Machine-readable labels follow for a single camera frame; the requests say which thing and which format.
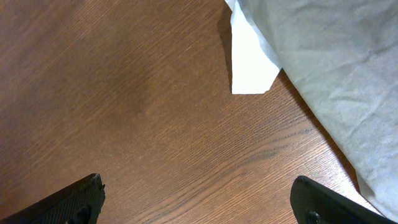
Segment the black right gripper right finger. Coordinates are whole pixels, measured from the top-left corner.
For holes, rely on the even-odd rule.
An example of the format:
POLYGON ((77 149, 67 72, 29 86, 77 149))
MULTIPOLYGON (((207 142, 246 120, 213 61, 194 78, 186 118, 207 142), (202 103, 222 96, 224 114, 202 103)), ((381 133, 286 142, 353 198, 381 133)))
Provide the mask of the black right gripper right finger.
POLYGON ((396 224, 304 175, 293 182, 290 204, 299 224, 396 224))

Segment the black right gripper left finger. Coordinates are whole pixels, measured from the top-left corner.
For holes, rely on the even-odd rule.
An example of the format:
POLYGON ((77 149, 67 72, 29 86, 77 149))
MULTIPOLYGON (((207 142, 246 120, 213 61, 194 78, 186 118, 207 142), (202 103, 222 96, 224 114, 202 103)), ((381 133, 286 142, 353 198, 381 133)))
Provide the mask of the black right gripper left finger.
POLYGON ((1 224, 96 224, 105 201, 99 174, 90 174, 1 220, 1 224))

